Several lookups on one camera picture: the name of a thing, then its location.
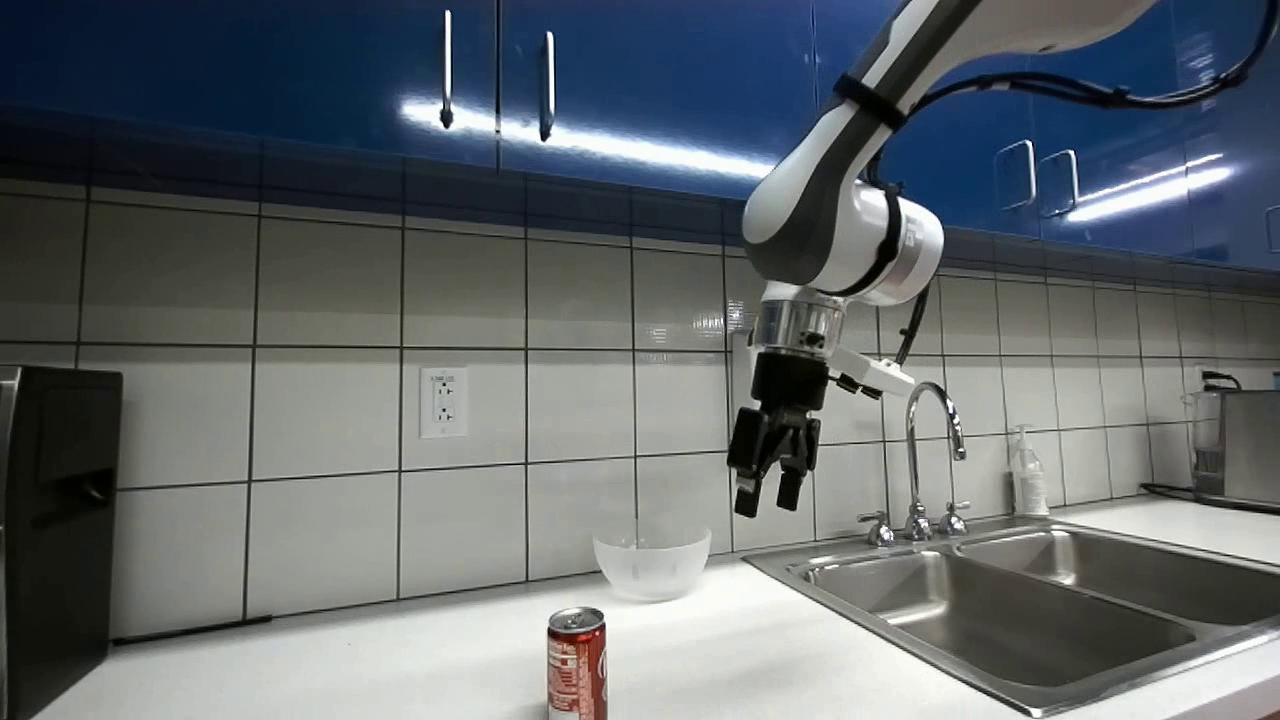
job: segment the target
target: stainless steel sink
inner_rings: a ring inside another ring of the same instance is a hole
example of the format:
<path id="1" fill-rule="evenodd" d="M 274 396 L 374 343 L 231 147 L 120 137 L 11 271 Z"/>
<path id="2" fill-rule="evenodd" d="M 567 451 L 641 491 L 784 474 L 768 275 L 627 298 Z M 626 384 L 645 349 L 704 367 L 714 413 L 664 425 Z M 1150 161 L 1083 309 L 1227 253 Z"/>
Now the stainless steel sink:
<path id="1" fill-rule="evenodd" d="M 1033 717 L 1280 633 L 1273 567 L 1066 523 L 751 563 Z"/>

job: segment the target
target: electrical outlet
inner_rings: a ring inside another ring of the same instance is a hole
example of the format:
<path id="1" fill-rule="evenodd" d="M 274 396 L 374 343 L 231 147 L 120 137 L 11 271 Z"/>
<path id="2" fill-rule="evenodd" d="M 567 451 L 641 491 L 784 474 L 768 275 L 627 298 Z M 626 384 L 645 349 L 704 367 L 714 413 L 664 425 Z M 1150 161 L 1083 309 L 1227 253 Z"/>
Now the electrical outlet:
<path id="1" fill-rule="evenodd" d="M 421 430 L 428 436 L 467 436 L 473 380 L 467 367 L 424 367 Z"/>

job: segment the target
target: faucet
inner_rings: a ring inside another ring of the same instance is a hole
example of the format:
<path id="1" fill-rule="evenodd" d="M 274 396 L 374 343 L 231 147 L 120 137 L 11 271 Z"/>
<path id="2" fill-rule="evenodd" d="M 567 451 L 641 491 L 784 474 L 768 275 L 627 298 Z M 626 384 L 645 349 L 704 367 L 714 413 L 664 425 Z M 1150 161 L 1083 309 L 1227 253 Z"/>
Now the faucet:
<path id="1" fill-rule="evenodd" d="M 948 413 L 953 458 L 957 461 L 967 458 L 965 436 L 962 436 L 962 413 L 957 413 L 948 387 L 942 387 L 935 380 L 917 384 L 917 394 L 909 396 L 909 461 L 913 461 L 909 465 L 913 470 L 913 509 L 909 509 L 909 527 L 903 527 L 909 542 L 932 542 L 932 519 L 920 509 L 920 451 L 917 451 L 917 406 L 920 406 L 923 394 L 932 394 Z M 948 536 L 965 534 L 965 515 L 962 515 L 962 506 L 957 506 L 957 475 L 953 475 L 953 506 L 948 506 L 948 515 L 943 515 L 943 534 Z"/>

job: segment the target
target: backsplash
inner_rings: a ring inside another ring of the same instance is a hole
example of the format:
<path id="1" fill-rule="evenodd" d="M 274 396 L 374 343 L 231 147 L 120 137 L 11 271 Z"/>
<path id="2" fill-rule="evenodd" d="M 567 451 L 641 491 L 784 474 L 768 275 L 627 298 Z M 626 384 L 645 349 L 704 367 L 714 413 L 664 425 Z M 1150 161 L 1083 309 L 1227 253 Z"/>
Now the backsplash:
<path id="1" fill-rule="evenodd" d="M 760 298 L 714 212 L 664 240 L 460 224 L 85 186 L 0 186 L 0 366 L 120 367 L 117 636 L 589 571 L 589 536 L 714 527 L 718 552 L 903 512 L 900 399 L 828 396 L 802 512 L 729 512 L 726 446 Z M 1030 425 L 1054 506 L 1188 481 L 1200 367 L 1273 384 L 1280 305 L 1151 286 L 943 271 L 913 373 L 962 406 L 967 461 L 923 419 L 923 497 L 1003 512 Z M 846 343 L 893 353 L 897 314 Z M 463 384 L 439 431 L 428 376 Z"/>

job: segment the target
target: soda can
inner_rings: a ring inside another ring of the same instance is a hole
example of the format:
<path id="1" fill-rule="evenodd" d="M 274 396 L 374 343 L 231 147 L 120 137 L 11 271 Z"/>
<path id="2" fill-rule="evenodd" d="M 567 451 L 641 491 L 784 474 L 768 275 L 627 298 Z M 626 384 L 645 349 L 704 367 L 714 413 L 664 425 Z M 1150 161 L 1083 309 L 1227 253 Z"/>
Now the soda can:
<path id="1" fill-rule="evenodd" d="M 603 611 L 562 608 L 550 622 L 550 720 L 608 720 Z"/>

